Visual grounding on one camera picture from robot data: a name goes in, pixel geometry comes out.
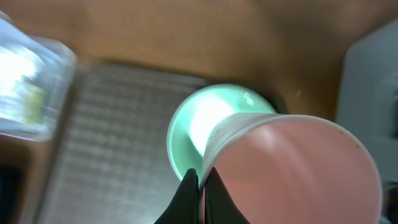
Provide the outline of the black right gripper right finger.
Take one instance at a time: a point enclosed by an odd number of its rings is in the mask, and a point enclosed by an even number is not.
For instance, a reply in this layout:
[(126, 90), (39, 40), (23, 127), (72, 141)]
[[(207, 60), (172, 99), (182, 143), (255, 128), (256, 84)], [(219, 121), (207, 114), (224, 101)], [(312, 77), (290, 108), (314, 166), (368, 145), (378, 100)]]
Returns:
[(206, 224), (249, 224), (234, 204), (215, 167), (210, 170), (204, 191)]

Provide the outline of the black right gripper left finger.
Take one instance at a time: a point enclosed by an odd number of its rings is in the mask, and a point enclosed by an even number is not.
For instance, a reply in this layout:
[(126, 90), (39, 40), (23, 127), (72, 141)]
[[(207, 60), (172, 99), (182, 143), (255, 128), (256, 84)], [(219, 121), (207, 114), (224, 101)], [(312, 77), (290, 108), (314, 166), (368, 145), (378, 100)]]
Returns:
[(199, 191), (195, 169), (184, 175), (175, 195), (155, 224), (198, 224)]

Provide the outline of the pink cup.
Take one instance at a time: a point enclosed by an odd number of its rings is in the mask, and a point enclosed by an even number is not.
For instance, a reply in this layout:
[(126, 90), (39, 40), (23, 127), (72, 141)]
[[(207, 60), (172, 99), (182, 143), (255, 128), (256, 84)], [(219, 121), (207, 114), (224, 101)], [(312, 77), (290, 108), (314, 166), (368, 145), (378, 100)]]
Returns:
[(377, 223), (382, 187), (365, 146), (307, 115), (238, 113), (211, 131), (203, 176), (216, 169), (250, 223)]

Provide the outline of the mint green bowl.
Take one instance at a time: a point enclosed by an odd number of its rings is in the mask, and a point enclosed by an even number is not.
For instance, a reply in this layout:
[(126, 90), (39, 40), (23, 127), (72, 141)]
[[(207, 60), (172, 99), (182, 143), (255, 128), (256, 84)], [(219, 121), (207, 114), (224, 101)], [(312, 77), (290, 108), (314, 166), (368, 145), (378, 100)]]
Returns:
[(188, 169), (202, 173), (205, 148), (213, 128), (236, 113), (275, 113), (260, 94), (233, 84), (204, 87), (186, 98), (175, 111), (167, 131), (167, 154), (182, 180)]

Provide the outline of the yellow green snack wrapper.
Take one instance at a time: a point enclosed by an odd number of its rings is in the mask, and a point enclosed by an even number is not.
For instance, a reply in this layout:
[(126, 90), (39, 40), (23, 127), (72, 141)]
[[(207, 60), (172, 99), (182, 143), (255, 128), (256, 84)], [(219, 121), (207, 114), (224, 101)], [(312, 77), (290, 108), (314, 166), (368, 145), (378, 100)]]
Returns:
[(45, 90), (39, 86), (27, 83), (25, 86), (24, 116), (27, 124), (37, 124), (41, 121)]

